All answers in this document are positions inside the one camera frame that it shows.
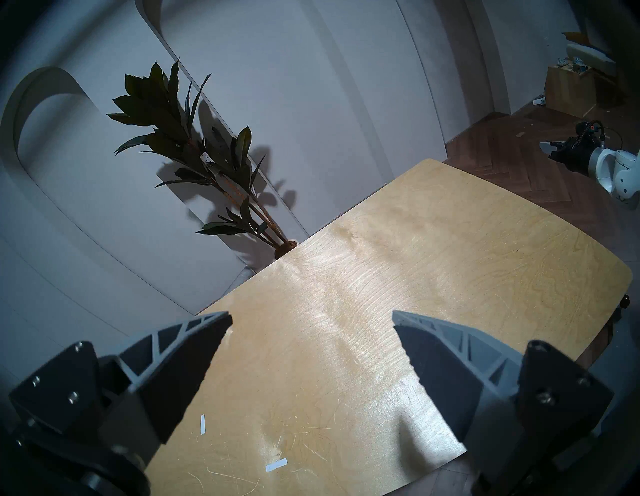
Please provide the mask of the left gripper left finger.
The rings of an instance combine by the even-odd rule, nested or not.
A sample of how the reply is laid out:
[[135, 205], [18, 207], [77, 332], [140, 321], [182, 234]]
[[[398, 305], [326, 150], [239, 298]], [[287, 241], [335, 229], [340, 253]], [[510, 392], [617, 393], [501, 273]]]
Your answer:
[[232, 316], [169, 325], [98, 357], [72, 343], [10, 392], [24, 422], [86, 446], [122, 446], [149, 463], [199, 391]]

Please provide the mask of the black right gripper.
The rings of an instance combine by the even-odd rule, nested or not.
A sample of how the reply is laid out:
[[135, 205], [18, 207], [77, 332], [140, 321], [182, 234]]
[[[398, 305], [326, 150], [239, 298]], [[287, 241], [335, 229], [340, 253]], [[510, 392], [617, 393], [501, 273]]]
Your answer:
[[590, 176], [590, 161], [594, 151], [601, 148], [601, 139], [591, 133], [583, 137], [570, 137], [566, 141], [541, 141], [540, 150], [550, 159], [574, 173]]

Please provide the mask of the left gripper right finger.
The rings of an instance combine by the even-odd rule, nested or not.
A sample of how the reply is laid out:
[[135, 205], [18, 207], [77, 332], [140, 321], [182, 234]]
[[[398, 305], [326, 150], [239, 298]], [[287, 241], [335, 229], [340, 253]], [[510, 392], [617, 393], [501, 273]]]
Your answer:
[[521, 354], [468, 326], [395, 310], [419, 382], [479, 470], [477, 483], [549, 483], [580, 458], [614, 392], [553, 345]]

